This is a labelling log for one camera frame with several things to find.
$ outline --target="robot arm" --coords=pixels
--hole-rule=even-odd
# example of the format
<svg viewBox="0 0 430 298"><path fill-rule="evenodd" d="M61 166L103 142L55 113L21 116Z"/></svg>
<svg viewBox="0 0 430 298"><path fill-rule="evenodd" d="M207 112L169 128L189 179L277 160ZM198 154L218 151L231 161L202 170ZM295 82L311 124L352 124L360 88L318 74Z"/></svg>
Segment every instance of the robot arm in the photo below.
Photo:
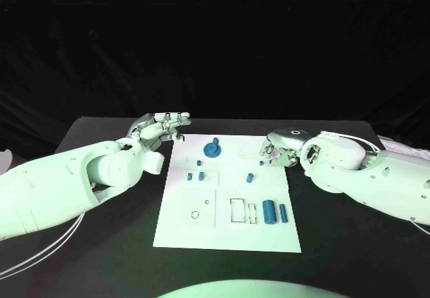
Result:
<svg viewBox="0 0 430 298"><path fill-rule="evenodd" d="M319 188L345 192L386 214L430 225L430 161L380 151L363 140L373 147L365 151L350 138L355 137L322 132L312 138L298 129L276 130L260 154L270 158L279 149L282 155L266 162L269 166L295 166L299 157L305 175Z"/></svg>
<svg viewBox="0 0 430 298"><path fill-rule="evenodd" d="M159 174L163 141L184 142L176 127L189 113L146 114L127 137L29 161L0 175L0 240L49 228Z"/></svg>

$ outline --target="white board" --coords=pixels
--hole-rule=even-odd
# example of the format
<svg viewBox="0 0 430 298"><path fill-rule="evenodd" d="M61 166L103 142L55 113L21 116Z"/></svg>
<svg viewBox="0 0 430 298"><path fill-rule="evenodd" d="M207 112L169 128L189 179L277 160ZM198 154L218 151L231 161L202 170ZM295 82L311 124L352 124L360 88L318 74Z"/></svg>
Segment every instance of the white board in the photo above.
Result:
<svg viewBox="0 0 430 298"><path fill-rule="evenodd" d="M214 137L220 139L221 154L208 158L204 147ZM156 247L302 252L285 168L259 164L264 138L187 135L187 142L174 144ZM200 181L200 172L205 174L204 181ZM254 174L251 183L247 183L249 173ZM233 222L231 199L243 199L244 214L234 216L244 215L244 222ZM264 224L264 200L276 203L273 225ZM239 203L236 200L236 212L243 211ZM250 223L254 206L249 208L249 204L256 205L257 223ZM288 209L288 223L280 219L280 204Z"/></svg>

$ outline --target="table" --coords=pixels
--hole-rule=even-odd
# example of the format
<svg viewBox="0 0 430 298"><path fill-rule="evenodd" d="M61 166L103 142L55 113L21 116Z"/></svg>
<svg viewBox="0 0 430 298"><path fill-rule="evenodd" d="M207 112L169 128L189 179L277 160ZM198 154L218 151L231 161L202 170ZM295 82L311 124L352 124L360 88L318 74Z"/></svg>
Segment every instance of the table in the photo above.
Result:
<svg viewBox="0 0 430 298"><path fill-rule="evenodd" d="M117 140L135 119L83 117L58 152ZM194 119L184 133L267 135L296 127L355 135L381 146L371 126L357 121ZM172 142L159 176L87 212L65 246L34 269L0 281L8 297L156 297L226 279L270 279L321 287L351 297L429 297L430 237L345 194L321 190L301 166L288 168L302 253L153 248ZM0 243L2 268L32 256L73 221Z"/></svg>

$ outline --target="black curtain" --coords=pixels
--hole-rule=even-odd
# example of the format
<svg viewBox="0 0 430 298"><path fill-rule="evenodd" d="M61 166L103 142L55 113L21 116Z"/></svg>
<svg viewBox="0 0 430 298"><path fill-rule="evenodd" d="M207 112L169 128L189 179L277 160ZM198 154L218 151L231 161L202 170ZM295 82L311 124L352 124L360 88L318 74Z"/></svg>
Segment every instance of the black curtain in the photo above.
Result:
<svg viewBox="0 0 430 298"><path fill-rule="evenodd" d="M3 3L0 149L36 158L81 116L165 111L367 120L430 146L429 1L91 3Z"/></svg>

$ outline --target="small blue part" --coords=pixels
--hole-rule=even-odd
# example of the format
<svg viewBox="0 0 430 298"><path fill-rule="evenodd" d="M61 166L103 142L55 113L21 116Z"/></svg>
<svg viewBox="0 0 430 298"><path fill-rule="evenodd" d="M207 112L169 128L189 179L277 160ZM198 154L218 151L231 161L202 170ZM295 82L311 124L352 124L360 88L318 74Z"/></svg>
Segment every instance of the small blue part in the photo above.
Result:
<svg viewBox="0 0 430 298"><path fill-rule="evenodd" d="M253 174L253 173L250 173L250 174L249 174L249 177L247 177L247 182L249 182L249 183L251 183L251 182L253 182L253 178L254 178L254 174Z"/></svg>
<svg viewBox="0 0 430 298"><path fill-rule="evenodd" d="M218 138L214 138L213 143L208 143L204 147L204 153L208 157L218 157L221 154L221 147L218 145Z"/></svg>
<svg viewBox="0 0 430 298"><path fill-rule="evenodd" d="M283 220L283 223L289 222L289 220L288 220L288 212L285 210L285 204L280 204L280 218Z"/></svg>
<svg viewBox="0 0 430 298"><path fill-rule="evenodd" d="M276 203L272 200L263 201L264 222L269 225L276 224Z"/></svg>

